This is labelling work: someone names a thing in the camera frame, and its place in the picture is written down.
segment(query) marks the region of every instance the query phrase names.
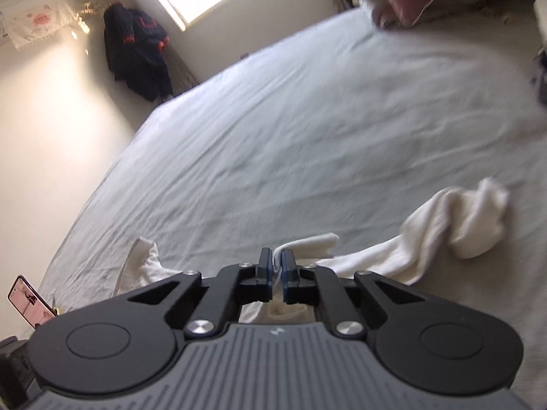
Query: dark jacket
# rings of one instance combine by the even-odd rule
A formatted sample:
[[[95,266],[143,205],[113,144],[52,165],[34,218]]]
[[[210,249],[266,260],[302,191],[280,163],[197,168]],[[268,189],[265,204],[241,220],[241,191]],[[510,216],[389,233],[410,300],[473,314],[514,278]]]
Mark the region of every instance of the dark jacket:
[[[105,48],[114,79],[125,80],[137,94],[154,101],[173,93],[161,55],[167,32],[145,12],[116,3],[105,11]]]

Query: smartphone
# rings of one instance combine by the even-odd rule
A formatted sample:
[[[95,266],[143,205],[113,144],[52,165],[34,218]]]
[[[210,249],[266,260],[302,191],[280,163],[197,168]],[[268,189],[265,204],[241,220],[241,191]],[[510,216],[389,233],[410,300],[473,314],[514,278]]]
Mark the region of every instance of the smartphone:
[[[8,300],[33,328],[55,317],[53,309],[23,276],[17,276],[15,279],[8,294]]]

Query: white bedsheet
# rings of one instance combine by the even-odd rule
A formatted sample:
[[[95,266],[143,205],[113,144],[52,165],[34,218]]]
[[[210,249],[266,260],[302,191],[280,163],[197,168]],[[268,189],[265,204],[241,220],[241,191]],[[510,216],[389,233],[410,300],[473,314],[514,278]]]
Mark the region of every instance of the white bedsheet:
[[[530,85],[532,14],[464,14],[379,32],[352,11],[160,106],[90,198],[40,292],[109,297],[132,243],[205,276],[260,248],[335,232],[337,253],[397,235],[438,190],[494,176],[508,238],[472,263],[443,252],[418,286],[521,334],[514,390],[547,406],[547,112]]]

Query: gray ribbed plate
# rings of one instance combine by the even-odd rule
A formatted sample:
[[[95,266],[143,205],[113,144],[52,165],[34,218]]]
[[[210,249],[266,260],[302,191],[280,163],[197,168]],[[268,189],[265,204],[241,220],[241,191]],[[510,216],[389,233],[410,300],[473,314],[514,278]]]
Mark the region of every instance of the gray ribbed plate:
[[[43,393],[31,410],[525,410],[509,390],[434,396],[388,373],[362,342],[321,323],[232,324],[221,338],[187,346],[173,369],[133,394],[78,400]]]

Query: metal screw head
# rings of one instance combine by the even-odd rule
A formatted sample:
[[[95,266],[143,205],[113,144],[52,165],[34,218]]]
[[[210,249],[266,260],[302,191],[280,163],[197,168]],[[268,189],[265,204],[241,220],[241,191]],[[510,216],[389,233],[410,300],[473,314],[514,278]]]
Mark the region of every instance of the metal screw head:
[[[336,326],[336,331],[344,336],[353,336],[364,330],[363,325],[355,320],[345,320]]]
[[[186,329],[193,334],[207,334],[214,330],[214,323],[206,319],[196,319],[189,322]]]
[[[272,333],[274,336],[279,336],[279,335],[285,333],[285,330],[282,329],[281,327],[277,327],[274,330],[270,330],[270,333]]]

